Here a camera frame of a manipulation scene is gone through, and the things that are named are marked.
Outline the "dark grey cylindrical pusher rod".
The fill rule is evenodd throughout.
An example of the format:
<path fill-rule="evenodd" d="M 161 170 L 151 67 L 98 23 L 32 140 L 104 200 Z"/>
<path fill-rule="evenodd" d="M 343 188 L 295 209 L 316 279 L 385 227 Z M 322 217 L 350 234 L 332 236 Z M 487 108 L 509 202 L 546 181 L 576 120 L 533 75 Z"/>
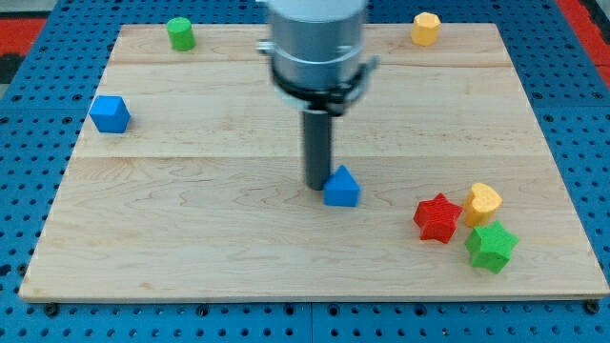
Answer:
<path fill-rule="evenodd" d="M 308 110 L 302 119 L 305 183 L 321 191 L 331 174 L 332 118 L 326 111 Z"/>

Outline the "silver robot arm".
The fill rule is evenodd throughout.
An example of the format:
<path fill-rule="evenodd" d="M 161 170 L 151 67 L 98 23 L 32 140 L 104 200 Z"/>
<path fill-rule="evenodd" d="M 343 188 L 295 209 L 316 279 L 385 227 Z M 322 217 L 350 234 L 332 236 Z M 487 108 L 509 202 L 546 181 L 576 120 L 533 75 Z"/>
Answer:
<path fill-rule="evenodd" d="M 275 88 L 302 114 L 306 185 L 323 189 L 332 172 L 333 119 L 366 91 L 378 59 L 361 61 L 366 0 L 267 0 L 269 57 Z"/>

